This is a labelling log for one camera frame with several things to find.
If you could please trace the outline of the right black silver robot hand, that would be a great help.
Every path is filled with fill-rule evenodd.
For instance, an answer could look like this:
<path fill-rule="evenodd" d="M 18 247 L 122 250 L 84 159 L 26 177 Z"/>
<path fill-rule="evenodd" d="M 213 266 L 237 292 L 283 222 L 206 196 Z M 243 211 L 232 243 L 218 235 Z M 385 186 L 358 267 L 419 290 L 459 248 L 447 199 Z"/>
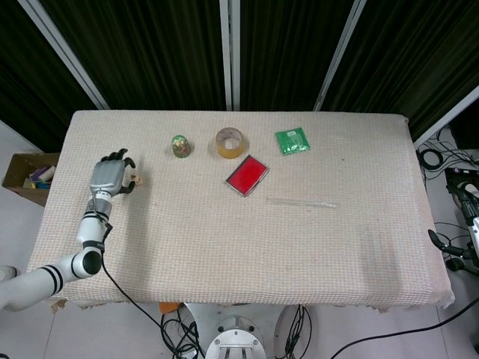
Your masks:
<path fill-rule="evenodd" d="M 440 233 L 434 230 L 428 230 L 431 242 L 443 254 L 448 257 L 445 261 L 446 268 L 450 271 L 465 271 L 475 277 L 478 277 L 478 254 L 472 240 L 469 240 L 465 247 L 457 247 L 448 239 L 443 242 L 439 236 Z"/>

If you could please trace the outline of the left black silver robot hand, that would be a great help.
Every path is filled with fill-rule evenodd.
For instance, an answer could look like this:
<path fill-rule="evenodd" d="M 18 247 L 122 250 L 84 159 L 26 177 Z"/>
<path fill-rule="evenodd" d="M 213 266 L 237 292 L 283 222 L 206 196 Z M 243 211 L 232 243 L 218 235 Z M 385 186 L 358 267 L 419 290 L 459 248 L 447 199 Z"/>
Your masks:
<path fill-rule="evenodd" d="M 118 194 L 130 194 L 136 187 L 135 181 L 131 180 L 124 185 L 125 169 L 130 166 L 135 169 L 135 162 L 130 158 L 124 158 L 127 149 L 104 156 L 96 163 L 90 181 L 90 190 L 93 196 L 98 192 L 108 193 L 111 197 Z"/>

